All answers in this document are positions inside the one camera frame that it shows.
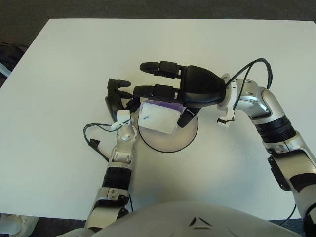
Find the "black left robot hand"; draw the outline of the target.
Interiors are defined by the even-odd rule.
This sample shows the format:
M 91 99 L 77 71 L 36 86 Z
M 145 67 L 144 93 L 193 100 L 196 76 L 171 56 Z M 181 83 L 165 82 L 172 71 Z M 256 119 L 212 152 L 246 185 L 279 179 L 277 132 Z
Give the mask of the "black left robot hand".
M 140 107 L 140 98 L 133 96 L 131 93 L 120 91 L 120 88 L 131 86 L 131 82 L 119 79 L 109 79 L 107 90 L 108 94 L 105 97 L 107 107 L 110 111 L 111 117 L 114 122 L 117 121 L 117 112 L 119 110 L 129 110 L 130 113 L 136 112 Z M 122 103 L 122 99 L 130 99 L 126 107 Z

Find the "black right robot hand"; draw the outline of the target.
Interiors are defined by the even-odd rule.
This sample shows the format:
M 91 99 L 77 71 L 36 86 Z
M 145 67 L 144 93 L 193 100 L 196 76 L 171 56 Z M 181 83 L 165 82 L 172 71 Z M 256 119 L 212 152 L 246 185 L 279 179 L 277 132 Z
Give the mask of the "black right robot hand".
M 185 127 L 202 107 L 217 105 L 225 99 L 225 81 L 211 71 L 197 66 L 182 66 L 174 62 L 145 62 L 140 70 L 171 79 L 180 79 L 180 87 L 156 84 L 137 86 L 133 95 L 155 101 L 177 103 L 185 107 L 177 124 Z

